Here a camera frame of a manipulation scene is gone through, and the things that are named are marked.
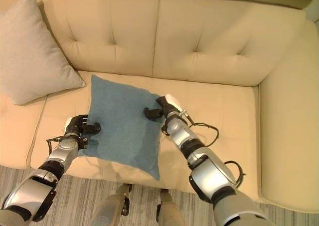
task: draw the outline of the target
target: tufted backrest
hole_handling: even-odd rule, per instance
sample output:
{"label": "tufted backrest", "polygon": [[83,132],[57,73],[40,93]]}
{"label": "tufted backrest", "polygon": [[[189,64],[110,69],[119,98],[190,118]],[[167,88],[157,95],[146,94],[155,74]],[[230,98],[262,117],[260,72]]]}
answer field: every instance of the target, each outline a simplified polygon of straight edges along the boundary
{"label": "tufted backrest", "polygon": [[259,84],[305,23],[302,10],[234,0],[160,0],[153,76]]}
{"label": "tufted backrest", "polygon": [[159,0],[38,0],[77,70],[152,76]]}
{"label": "tufted backrest", "polygon": [[259,84],[305,24],[302,10],[238,0],[38,2],[77,70],[242,86]]}

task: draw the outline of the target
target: blue pillow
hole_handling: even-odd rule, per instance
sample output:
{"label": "blue pillow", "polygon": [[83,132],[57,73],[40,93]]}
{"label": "blue pillow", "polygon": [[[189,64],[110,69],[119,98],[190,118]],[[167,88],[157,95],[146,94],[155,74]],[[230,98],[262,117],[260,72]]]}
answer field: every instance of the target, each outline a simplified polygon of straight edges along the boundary
{"label": "blue pillow", "polygon": [[98,122],[99,134],[89,136],[79,155],[98,157],[139,168],[160,179],[158,147],[162,119],[148,120],[143,110],[159,108],[159,96],[130,85],[92,75],[92,101],[88,124]]}

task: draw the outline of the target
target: black cable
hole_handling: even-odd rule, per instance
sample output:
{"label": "black cable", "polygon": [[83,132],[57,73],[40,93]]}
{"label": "black cable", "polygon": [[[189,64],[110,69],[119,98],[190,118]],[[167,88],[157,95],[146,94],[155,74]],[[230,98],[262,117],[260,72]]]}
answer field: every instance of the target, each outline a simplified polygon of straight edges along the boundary
{"label": "black cable", "polygon": [[215,141],[219,138],[219,131],[218,131],[218,129],[215,126],[208,125],[208,124],[202,123],[202,122],[192,123],[189,127],[192,127],[192,126],[206,126],[209,129],[213,129],[213,130],[217,131],[217,135],[216,135],[215,139],[209,145],[205,145],[206,147],[209,147],[212,144],[214,144]]}
{"label": "black cable", "polygon": [[55,138],[46,140],[46,142],[48,143],[48,147],[49,147],[49,155],[52,153],[52,144],[51,144],[51,141],[53,141],[53,142],[59,142],[62,137],[65,137],[65,136],[58,136],[58,137],[55,137]]}
{"label": "black cable", "polygon": [[234,164],[238,167],[239,176],[238,176],[238,179],[236,180],[236,187],[238,188],[243,183],[244,175],[246,175],[246,174],[243,172],[243,169],[236,161],[230,160],[230,161],[225,162],[224,164],[226,164],[226,165],[227,164]]}

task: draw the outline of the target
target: gray pillow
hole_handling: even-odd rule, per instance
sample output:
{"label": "gray pillow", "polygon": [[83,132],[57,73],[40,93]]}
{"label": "gray pillow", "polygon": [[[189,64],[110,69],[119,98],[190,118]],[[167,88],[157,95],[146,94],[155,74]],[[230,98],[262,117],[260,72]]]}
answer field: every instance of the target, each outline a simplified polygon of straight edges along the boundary
{"label": "gray pillow", "polygon": [[84,87],[54,41],[36,0],[19,0],[0,16],[0,83],[13,104]]}
{"label": "gray pillow", "polygon": [[148,120],[143,110],[155,109],[158,95],[130,85],[92,76],[88,124],[98,122],[101,132],[89,136],[88,149],[79,155],[98,157],[139,168],[160,179],[158,147],[162,119]]}

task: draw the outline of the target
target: robotic arm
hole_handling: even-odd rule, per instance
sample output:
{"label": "robotic arm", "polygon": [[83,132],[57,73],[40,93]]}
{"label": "robotic arm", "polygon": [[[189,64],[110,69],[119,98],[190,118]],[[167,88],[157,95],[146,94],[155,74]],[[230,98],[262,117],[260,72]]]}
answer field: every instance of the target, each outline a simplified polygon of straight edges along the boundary
{"label": "robotic arm", "polygon": [[272,226],[257,205],[237,190],[236,181],[226,165],[206,147],[187,125],[183,115],[193,123],[171,95],[157,99],[162,109],[144,109],[145,116],[152,120],[164,115],[163,133],[170,135],[187,159],[192,170],[189,182],[198,196],[213,204],[218,226]]}
{"label": "robotic arm", "polygon": [[26,226],[43,219],[53,203],[58,181],[66,172],[80,149],[87,148],[84,134],[97,134],[100,125],[86,124],[87,115],[73,117],[64,136],[48,140],[59,142],[49,157],[6,198],[0,210],[0,226]]}

